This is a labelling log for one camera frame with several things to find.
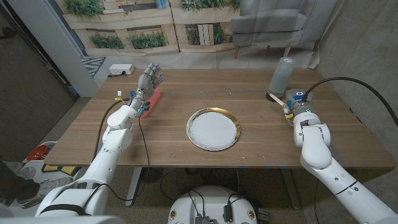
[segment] table leg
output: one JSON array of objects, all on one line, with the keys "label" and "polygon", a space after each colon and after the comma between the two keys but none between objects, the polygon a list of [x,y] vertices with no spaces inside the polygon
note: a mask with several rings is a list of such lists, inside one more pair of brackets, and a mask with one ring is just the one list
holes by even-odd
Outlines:
[{"label": "table leg", "polygon": [[292,171],[290,169],[281,169],[282,177],[284,178],[285,185],[287,188],[287,193],[290,197],[290,202],[292,202],[292,207],[295,210],[301,209],[299,196],[297,195],[296,185],[294,184]]},{"label": "table leg", "polygon": [[[142,167],[135,167],[134,171],[132,172],[131,180],[130,180],[130,187],[129,192],[127,193],[127,199],[133,198],[136,194],[136,190],[138,187],[139,176],[141,175]],[[127,201],[126,206],[131,207],[135,200]]]}]

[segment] green plant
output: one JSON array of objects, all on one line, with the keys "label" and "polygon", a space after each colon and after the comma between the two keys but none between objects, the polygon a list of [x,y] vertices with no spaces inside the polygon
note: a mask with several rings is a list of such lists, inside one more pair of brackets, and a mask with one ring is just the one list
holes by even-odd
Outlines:
[{"label": "green plant", "polygon": [[89,19],[102,15],[104,10],[98,0],[63,0],[63,6],[76,17]]},{"label": "green plant", "polygon": [[188,41],[192,45],[199,45],[200,40],[199,40],[199,34],[196,28],[187,28],[187,37]]},{"label": "green plant", "polygon": [[221,26],[217,26],[214,28],[213,35],[214,35],[214,44],[222,44],[227,37],[227,34],[225,33],[224,29]]},{"label": "green plant", "polygon": [[127,37],[135,49],[152,49],[154,47],[166,46],[166,37],[162,32],[152,32],[151,34],[131,34]]},{"label": "green plant", "polygon": [[206,8],[222,9],[228,5],[225,0],[181,0],[184,11],[199,11]]},{"label": "green plant", "polygon": [[234,12],[239,10],[240,5],[241,5],[241,0],[230,0],[229,2],[229,6],[231,7],[231,9],[234,10]]},{"label": "green plant", "polygon": [[89,37],[96,48],[123,49],[124,44],[119,37],[94,34]]}]

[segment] pink sponge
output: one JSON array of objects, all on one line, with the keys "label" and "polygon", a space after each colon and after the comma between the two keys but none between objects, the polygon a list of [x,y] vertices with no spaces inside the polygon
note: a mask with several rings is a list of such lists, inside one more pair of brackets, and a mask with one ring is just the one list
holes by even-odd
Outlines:
[{"label": "pink sponge", "polygon": [[148,102],[150,102],[149,105],[149,111],[146,111],[143,115],[141,115],[141,118],[146,118],[148,116],[148,114],[150,113],[151,110],[154,109],[154,106],[157,102],[157,100],[160,98],[160,89],[156,88],[155,93],[153,94],[153,96],[148,100]]}]

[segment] red object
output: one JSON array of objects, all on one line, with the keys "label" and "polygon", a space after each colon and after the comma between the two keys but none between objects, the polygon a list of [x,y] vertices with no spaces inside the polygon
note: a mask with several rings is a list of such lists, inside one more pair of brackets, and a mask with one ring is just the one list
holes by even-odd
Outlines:
[{"label": "red object", "polygon": [[49,153],[48,147],[46,145],[37,146],[34,148],[29,155],[27,156],[27,160],[43,160],[46,155]]},{"label": "red object", "polygon": [[148,100],[148,102],[150,102],[149,111],[145,111],[145,113],[141,115],[141,118],[146,118],[146,116],[148,116],[149,112],[152,109],[154,109],[154,106],[159,98],[160,98],[160,89],[156,88],[154,95]]}]

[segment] person's leg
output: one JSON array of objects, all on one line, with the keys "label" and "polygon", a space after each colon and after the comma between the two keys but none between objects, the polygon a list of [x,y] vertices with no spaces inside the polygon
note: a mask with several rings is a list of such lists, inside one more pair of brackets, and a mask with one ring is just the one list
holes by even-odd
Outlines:
[{"label": "person's leg", "polygon": [[40,184],[25,180],[0,161],[0,197],[25,200],[37,195]]}]

